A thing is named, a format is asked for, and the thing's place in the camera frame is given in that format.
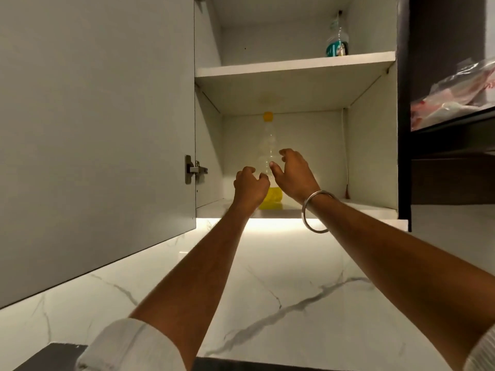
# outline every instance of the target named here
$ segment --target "plastic bottle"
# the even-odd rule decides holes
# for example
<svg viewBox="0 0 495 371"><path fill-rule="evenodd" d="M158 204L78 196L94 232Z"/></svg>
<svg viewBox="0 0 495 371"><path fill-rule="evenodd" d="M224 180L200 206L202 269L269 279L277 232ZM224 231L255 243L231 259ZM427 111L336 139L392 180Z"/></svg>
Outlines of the plastic bottle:
<svg viewBox="0 0 495 371"><path fill-rule="evenodd" d="M327 40L327 57L347 56L349 54L349 35L342 27L340 20L342 11L339 10L337 18L330 25L330 37Z"/></svg>
<svg viewBox="0 0 495 371"><path fill-rule="evenodd" d="M270 169L270 161L280 160L275 126L273 124L273 113L265 112L263 115L263 134L259 143L259 162L257 172L264 173L270 180L270 189L260 209L282 209L282 189L275 182L275 177Z"/></svg>

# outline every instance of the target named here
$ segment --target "person's right hand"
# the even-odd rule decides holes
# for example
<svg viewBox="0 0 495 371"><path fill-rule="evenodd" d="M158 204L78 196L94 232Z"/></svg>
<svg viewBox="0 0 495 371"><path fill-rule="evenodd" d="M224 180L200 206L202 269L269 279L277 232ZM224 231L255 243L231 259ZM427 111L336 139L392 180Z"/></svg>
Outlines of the person's right hand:
<svg viewBox="0 0 495 371"><path fill-rule="evenodd" d="M320 190L320 186L299 152L287 148L280 150L280 154L285 163L284 172L277 163L270 162L275 182L284 193L302 205L312 193Z"/></svg>

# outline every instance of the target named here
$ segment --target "hand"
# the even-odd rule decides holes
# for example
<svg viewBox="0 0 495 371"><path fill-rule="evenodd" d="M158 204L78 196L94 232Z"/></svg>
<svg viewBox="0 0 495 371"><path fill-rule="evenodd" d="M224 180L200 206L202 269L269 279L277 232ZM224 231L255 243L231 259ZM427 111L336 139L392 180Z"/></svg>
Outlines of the hand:
<svg viewBox="0 0 495 371"><path fill-rule="evenodd" d="M299 152L288 148L280 150L280 154L285 163L285 172L277 163L270 162L275 181L284 193L302 205L312 193L320 190L320 186Z"/></svg>
<svg viewBox="0 0 495 371"><path fill-rule="evenodd" d="M247 216L251 216L256 208L260 206L270 188L268 176L261 173L259 180L257 180L253 175L255 171L256 169L253 167L245 167L237 172L236 180L234 181L236 193L232 207L242 211Z"/></svg>

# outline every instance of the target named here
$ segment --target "yellow liquid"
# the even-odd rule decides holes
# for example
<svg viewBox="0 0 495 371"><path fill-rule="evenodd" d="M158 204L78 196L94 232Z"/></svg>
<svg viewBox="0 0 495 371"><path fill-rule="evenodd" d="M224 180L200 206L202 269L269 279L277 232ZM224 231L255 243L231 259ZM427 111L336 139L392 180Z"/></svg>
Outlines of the yellow liquid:
<svg viewBox="0 0 495 371"><path fill-rule="evenodd" d="M281 210L282 189L280 187L270 187L263 203L259 206L260 210Z"/></svg>

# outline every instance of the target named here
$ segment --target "person's left hand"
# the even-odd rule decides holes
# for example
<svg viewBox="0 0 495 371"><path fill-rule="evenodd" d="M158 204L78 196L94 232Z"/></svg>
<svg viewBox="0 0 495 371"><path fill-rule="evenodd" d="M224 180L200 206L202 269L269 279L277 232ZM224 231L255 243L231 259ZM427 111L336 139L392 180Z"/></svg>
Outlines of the person's left hand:
<svg viewBox="0 0 495 371"><path fill-rule="evenodd" d="M253 175L255 171L256 169L253 167L244 167L243 170L237 172L236 180L234 181L236 193L232 207L243 211L247 216L251 216L256 208L260 206L270 188L268 176L261 173L257 180Z"/></svg>

